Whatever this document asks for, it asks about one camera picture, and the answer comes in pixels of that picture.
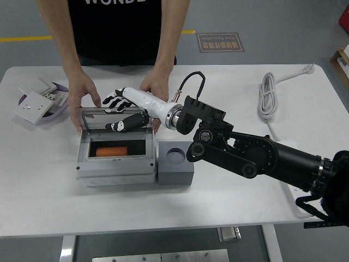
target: black robotic arm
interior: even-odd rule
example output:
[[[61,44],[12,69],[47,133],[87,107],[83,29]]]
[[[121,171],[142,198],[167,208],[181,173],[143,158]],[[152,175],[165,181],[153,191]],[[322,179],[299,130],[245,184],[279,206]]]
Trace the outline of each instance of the black robotic arm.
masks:
[[[188,161],[205,160],[246,178],[265,174],[311,192],[296,204],[324,221],[349,226],[349,151],[338,152],[332,161],[322,159],[268,136],[233,132],[233,125],[223,120],[225,114],[197,99],[185,99],[177,130],[189,134],[202,120],[186,153]],[[229,139],[235,139],[233,146]],[[328,216],[306,204],[320,198]]]

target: robot finger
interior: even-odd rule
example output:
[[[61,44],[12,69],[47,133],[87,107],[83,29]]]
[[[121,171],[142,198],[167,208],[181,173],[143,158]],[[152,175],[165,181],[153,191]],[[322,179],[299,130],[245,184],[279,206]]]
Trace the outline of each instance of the robot finger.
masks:
[[[121,99],[121,98],[115,99],[115,100],[109,105],[109,108],[112,109],[112,108],[116,107],[116,105],[117,105],[118,103],[120,103],[122,100],[123,100],[123,99]]]
[[[134,128],[141,128],[149,123],[149,115],[147,112],[126,117],[123,121],[117,123],[106,124],[105,128],[114,132],[126,133]]]
[[[133,104],[132,102],[126,100],[118,106],[118,111],[121,111],[124,108],[129,108],[132,104]]]
[[[104,99],[103,104],[106,105],[106,104],[108,104],[111,100],[113,100],[114,98],[117,98],[117,97],[119,97],[120,99],[122,99],[122,98],[123,98],[123,96],[122,96],[122,93],[123,93],[123,92],[124,92],[124,88],[123,88],[123,89],[120,89],[120,90],[115,90],[115,91],[111,92],[110,95],[109,95],[106,99]]]

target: electrical junction box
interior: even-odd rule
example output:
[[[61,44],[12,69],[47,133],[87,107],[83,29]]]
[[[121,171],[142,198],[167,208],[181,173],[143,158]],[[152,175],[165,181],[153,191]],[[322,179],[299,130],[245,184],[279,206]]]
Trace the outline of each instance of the electrical junction box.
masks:
[[[151,121],[127,133],[105,125],[142,112],[109,108],[77,108],[83,131],[77,157],[77,178],[87,187],[153,183],[157,174],[156,139]]]

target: gray floor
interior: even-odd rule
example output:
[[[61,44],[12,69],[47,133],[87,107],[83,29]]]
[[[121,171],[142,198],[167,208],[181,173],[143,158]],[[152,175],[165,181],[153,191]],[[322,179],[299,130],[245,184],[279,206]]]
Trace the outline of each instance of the gray floor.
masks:
[[[349,34],[338,24],[347,4],[347,0],[191,0],[184,29],[237,32],[245,51],[200,53],[196,36],[188,34],[180,40],[178,64],[316,63],[349,111],[349,93],[329,63],[338,47],[349,44]],[[0,24],[0,38],[49,35],[34,1],[1,0]],[[0,59],[0,78],[13,66],[61,65],[52,41],[0,43]],[[348,260],[349,228],[304,230],[302,224],[283,224],[275,230],[284,262]],[[188,248],[227,248],[231,261],[268,261],[260,227],[241,231],[243,242],[230,246],[219,244],[215,229],[81,236],[75,261]],[[1,239],[0,261],[57,262],[61,243],[62,237]]]

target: gray square block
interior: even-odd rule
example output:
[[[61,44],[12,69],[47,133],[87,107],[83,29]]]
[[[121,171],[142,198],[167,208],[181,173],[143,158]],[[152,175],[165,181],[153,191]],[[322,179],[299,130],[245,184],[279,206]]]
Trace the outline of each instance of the gray square block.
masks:
[[[185,157],[190,144],[191,142],[159,141],[159,184],[191,184],[194,163]]]

